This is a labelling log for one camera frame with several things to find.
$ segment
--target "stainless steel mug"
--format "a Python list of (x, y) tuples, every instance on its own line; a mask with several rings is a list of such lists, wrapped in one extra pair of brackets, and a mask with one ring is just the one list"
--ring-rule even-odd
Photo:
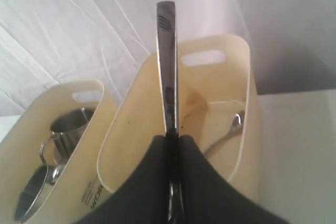
[(50, 126), (51, 137), (45, 140), (40, 148), (39, 155), (42, 162), (47, 163), (44, 157), (45, 146), (54, 142), (60, 156), (60, 163), (66, 163), (75, 150), (93, 113), (94, 109), (81, 108), (72, 110), (55, 119)]
[(42, 165), (34, 172), (18, 199), (14, 213), (15, 221), (23, 223), (38, 210), (63, 169), (64, 165), (57, 167)]

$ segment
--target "white fabric backdrop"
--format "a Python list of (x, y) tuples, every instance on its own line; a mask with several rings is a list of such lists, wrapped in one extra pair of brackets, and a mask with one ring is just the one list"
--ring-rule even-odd
[[(163, 0), (0, 0), (0, 115), (21, 114), (51, 86), (98, 78), (119, 102), (155, 51)], [(249, 39), (237, 0), (173, 0), (179, 40)]]

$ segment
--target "cream plastic caddy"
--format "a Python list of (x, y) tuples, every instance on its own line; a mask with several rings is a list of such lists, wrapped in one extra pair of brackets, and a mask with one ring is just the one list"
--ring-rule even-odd
[[(208, 160), (233, 187), (257, 201), (260, 120), (247, 43), (221, 35), (177, 47), (180, 135), (191, 135), (205, 151), (227, 133), (235, 113), (245, 110), (243, 134), (224, 142)], [(158, 134), (164, 134), (164, 125), (154, 54), (140, 69), (100, 150), (98, 176), (107, 190), (114, 192), (125, 182)]]
[[(92, 91), (98, 92), (100, 99), (79, 102), (73, 98), (74, 94), (81, 96)], [(0, 223), (15, 223), (13, 216), (19, 194), (42, 164), (38, 153), (42, 141), (51, 134), (51, 122), (83, 106), (96, 108), (95, 113), (48, 198), (26, 223), (73, 223), (110, 195), (102, 188), (96, 167), (117, 104), (100, 81), (60, 84), (40, 95), (0, 144)], [(49, 163), (52, 154), (46, 152)]]

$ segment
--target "mug handle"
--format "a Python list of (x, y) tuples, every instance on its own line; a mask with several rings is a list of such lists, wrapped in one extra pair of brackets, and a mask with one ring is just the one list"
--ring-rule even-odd
[(51, 141), (53, 141), (55, 139), (55, 137), (52, 135), (50, 138), (48, 138), (47, 140), (45, 140), (40, 148), (40, 158), (42, 160), (43, 164), (47, 164), (46, 159), (44, 158), (44, 148), (46, 147), (47, 144), (49, 144)]

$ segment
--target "metal utensil handle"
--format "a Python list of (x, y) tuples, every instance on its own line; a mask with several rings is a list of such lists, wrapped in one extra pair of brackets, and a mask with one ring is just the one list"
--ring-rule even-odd
[(176, 51), (175, 3), (159, 2), (156, 6), (157, 56), (166, 132), (178, 132), (178, 77)]
[(55, 136), (52, 135), (51, 137), (49, 137), (47, 140), (45, 140), (42, 144), (41, 144), (41, 147), (40, 147), (40, 158), (42, 160), (42, 163), (43, 164), (47, 164), (46, 162), (46, 159), (44, 158), (44, 148), (46, 147), (46, 145), (48, 145), (51, 141), (54, 141), (55, 140)]

